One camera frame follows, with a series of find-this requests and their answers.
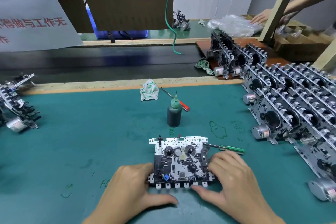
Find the red chinese text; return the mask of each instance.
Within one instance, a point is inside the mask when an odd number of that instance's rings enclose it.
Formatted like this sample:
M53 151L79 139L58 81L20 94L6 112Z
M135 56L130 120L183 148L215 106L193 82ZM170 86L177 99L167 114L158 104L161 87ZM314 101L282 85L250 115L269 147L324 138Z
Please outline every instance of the red chinese text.
M0 19L0 28L46 28L61 27L67 23L62 17L42 19Z
M9 44L9 40L6 37L0 35L0 44Z

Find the cloth rag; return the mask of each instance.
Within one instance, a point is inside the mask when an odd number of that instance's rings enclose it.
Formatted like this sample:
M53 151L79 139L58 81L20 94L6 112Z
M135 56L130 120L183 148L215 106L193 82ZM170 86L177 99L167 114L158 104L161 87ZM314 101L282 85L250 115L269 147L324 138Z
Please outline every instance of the cloth rag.
M195 68L201 68L207 72L208 75L214 75L215 73L211 70L209 62L206 58L201 58L199 62L196 63Z
M140 98L143 100L158 100L159 98L159 88L152 79L148 79L142 88L140 88Z
M204 20L202 20L202 19L199 19L199 22L198 22L198 24L201 24L203 27L205 26L205 21Z

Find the green cable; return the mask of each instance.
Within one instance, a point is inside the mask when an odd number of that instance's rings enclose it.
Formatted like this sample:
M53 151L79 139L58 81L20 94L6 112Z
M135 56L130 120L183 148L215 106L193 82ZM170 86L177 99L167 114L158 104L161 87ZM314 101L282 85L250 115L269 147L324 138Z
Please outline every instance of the green cable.
M166 25L168 26L168 28L174 33L175 37L174 37L174 41L173 41L173 51L176 53L176 54L182 54L181 52L177 52L175 51L175 40L177 38L177 34L175 32L175 30L173 30L173 28L169 25L168 21L167 21L167 10L168 10L168 3L169 3L169 0L167 0L167 3L166 3L166 11L165 11L165 20L166 20Z

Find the blue bin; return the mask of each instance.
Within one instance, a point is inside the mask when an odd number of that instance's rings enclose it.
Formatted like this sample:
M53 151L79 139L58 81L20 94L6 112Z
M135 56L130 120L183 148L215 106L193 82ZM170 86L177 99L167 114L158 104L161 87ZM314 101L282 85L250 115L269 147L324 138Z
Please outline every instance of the blue bin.
M107 31L97 30L95 21L93 20L93 17L92 17L92 14L90 12L90 8L88 5L86 6L86 10L89 15L90 22L91 22L94 34L96 35L97 39L108 39L109 36L108 36ZM115 39L130 39L130 37L133 39L141 39L141 38L146 38L147 35L148 35L148 30L112 31L112 36Z

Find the white sign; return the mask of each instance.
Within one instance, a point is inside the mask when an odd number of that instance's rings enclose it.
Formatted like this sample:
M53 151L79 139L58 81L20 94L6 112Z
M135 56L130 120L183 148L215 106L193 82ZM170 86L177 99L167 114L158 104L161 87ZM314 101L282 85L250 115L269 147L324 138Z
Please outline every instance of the white sign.
M83 44L57 0L0 0L0 4L0 52Z

